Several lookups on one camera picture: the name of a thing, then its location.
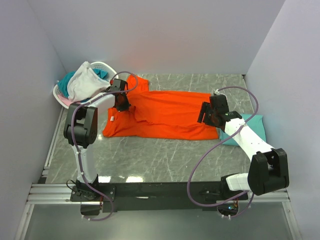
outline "white wall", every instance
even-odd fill
[[[320,239],[320,1],[286,0],[247,75],[267,140],[288,154],[304,240]]]
[[[41,176],[65,70],[26,0],[0,7],[0,239],[13,239],[32,182]]]
[[[246,74],[284,0],[28,0],[67,71]]]

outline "gray floor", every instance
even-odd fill
[[[149,89],[212,93],[225,86],[245,87],[240,74],[141,74],[150,81]],[[230,111],[252,114],[249,95],[240,89],[224,91]],[[57,143],[52,155],[47,184],[75,180],[74,153],[63,137],[67,111],[62,114]],[[93,144],[94,161],[100,182],[181,182],[187,181],[199,158],[219,140],[171,140],[140,137],[105,138],[107,113],[99,116],[97,140]],[[194,181],[218,181],[220,177],[248,172],[250,161],[238,146],[222,145],[212,151],[194,174]]]
[[[221,219],[216,211],[196,209],[120,211],[107,220],[89,222],[81,219],[79,205],[36,205],[25,239],[292,240],[293,238],[282,203],[275,202],[253,203],[244,214],[231,221]]]

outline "black metal base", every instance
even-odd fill
[[[228,192],[226,194],[224,188],[225,186],[220,181],[192,182],[190,193],[194,200],[203,204],[214,204],[238,194],[238,192]],[[201,207],[192,203],[187,195],[186,182],[99,183],[98,190],[111,197],[115,212],[183,209],[217,210],[216,207]],[[239,197],[239,200],[247,199],[247,194]],[[83,196],[77,195],[75,191],[74,194],[71,194],[70,201],[88,202]],[[100,201],[100,196],[93,201]],[[102,211],[110,212],[110,203],[105,199],[103,201]]]

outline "cable clip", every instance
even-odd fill
[[[214,94],[216,94],[216,95],[225,95],[224,93],[219,92],[219,89],[215,90]]]
[[[240,126],[246,126],[246,125],[247,125],[247,123],[245,121],[240,124]]]

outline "white cloth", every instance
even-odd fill
[[[85,61],[68,82],[68,98],[72,102],[79,102],[94,97],[108,87],[110,83],[98,77],[91,64]]]

